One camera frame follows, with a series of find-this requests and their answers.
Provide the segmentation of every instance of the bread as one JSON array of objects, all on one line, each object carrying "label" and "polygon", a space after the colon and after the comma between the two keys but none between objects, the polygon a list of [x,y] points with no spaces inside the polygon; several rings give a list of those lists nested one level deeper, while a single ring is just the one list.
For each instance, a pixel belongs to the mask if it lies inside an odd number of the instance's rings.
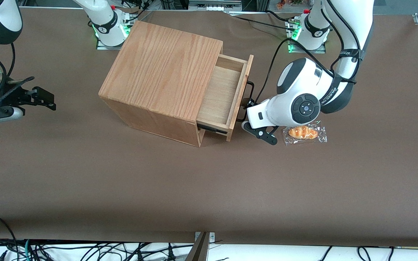
[{"label": "bread", "polygon": [[315,139],[319,135],[318,132],[307,126],[299,126],[292,128],[288,131],[288,134],[297,139]]}]

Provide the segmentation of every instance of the wooden panel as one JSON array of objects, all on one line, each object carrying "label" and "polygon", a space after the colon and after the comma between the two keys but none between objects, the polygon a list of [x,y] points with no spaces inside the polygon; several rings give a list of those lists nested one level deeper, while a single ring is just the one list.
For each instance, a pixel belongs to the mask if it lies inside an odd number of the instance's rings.
[{"label": "wooden panel", "polygon": [[241,72],[243,69],[243,64],[245,63],[246,63],[245,60],[219,54],[219,58],[217,59],[216,66]]},{"label": "wooden panel", "polygon": [[136,21],[99,95],[196,121],[222,41]]},{"label": "wooden panel", "polygon": [[235,94],[235,99],[233,100],[233,104],[230,109],[230,114],[229,114],[229,118],[227,121],[227,125],[229,126],[229,129],[231,130],[231,132],[229,132],[229,135],[227,135],[227,141],[230,141],[235,123],[237,122],[239,105],[241,104],[241,100],[243,99],[244,89],[246,88],[246,82],[249,76],[249,72],[251,70],[251,64],[253,63],[253,58],[254,58],[253,55],[249,55],[249,59],[247,60],[247,63],[243,67],[243,71],[241,73],[242,77],[239,79],[237,93]]},{"label": "wooden panel", "polygon": [[226,125],[241,72],[219,66],[213,76],[202,101],[197,120]]},{"label": "wooden panel", "polygon": [[196,147],[201,145],[196,124],[110,99],[106,104],[130,127]]},{"label": "wooden panel", "polygon": [[219,55],[199,110],[197,122],[227,132],[222,134],[227,136],[227,141],[237,120],[253,57],[250,55],[245,61]]}]

